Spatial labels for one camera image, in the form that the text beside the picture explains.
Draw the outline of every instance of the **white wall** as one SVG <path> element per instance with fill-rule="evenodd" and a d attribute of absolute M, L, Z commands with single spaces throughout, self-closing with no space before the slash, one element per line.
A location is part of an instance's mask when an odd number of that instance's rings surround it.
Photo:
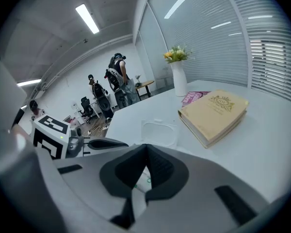
<path fill-rule="evenodd" d="M 131 43 L 120 47 L 111 46 L 96 54 L 90 56 L 86 60 L 79 63 L 72 70 L 65 73 L 61 78 L 56 80 L 47 89 L 45 94 L 37 101 L 40 108 L 44 109 L 47 114 L 50 114 L 60 120 L 68 116 L 74 117 L 71 105 L 76 102 L 80 109 L 81 98 L 87 97 L 91 102 L 94 101 L 94 96 L 88 88 L 88 75 L 92 74 L 94 79 L 111 94 L 111 104 L 116 105 L 113 91 L 109 86 L 107 79 L 104 79 L 106 69 L 111 57 L 115 53 L 121 53 L 126 56 L 126 70 L 130 79 L 135 79 L 135 75 L 141 74 L 140 81 L 146 81 L 146 76 L 141 65 L 136 47 Z M 145 94 L 146 89 L 141 88 L 139 94 Z M 32 125 L 30 123 L 31 111 L 26 109 L 19 125 L 28 133 L 31 133 Z"/>
<path fill-rule="evenodd" d="M 132 42 L 135 44 L 139 25 L 146 6 L 147 0 L 137 0 L 135 7 L 135 14 L 132 20 Z"/>

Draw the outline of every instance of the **pink booklet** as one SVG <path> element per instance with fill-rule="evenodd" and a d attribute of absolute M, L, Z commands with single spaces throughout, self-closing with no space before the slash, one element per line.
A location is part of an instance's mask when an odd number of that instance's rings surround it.
<path fill-rule="evenodd" d="M 188 94 L 182 100 L 182 107 L 198 100 L 199 98 L 205 96 L 209 92 L 210 91 L 190 91 L 190 92 L 188 92 Z"/>

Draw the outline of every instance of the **white vase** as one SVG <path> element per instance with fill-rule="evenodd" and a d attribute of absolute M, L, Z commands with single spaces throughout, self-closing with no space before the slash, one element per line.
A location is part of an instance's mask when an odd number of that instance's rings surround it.
<path fill-rule="evenodd" d="M 183 97 L 187 94 L 187 82 L 182 68 L 182 61 L 170 63 L 174 76 L 176 96 Z"/>

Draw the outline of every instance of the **yellow book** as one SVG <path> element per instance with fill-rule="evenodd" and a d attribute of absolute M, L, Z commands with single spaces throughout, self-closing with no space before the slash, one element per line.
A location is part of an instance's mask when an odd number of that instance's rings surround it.
<path fill-rule="evenodd" d="M 228 134 L 246 114 L 249 102 L 215 90 L 178 110 L 180 119 L 207 148 Z"/>

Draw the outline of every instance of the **black chair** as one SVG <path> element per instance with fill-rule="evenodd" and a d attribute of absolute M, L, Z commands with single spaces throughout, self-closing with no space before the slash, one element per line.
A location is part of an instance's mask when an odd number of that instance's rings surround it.
<path fill-rule="evenodd" d="M 91 115 L 94 114 L 94 110 L 91 107 L 89 99 L 87 97 L 82 98 L 81 99 L 81 105 L 82 105 L 82 107 L 84 109 L 84 112 L 81 112 L 82 113 L 82 117 L 89 117 L 86 120 L 86 123 L 90 123 L 91 119 L 93 118 Z"/>

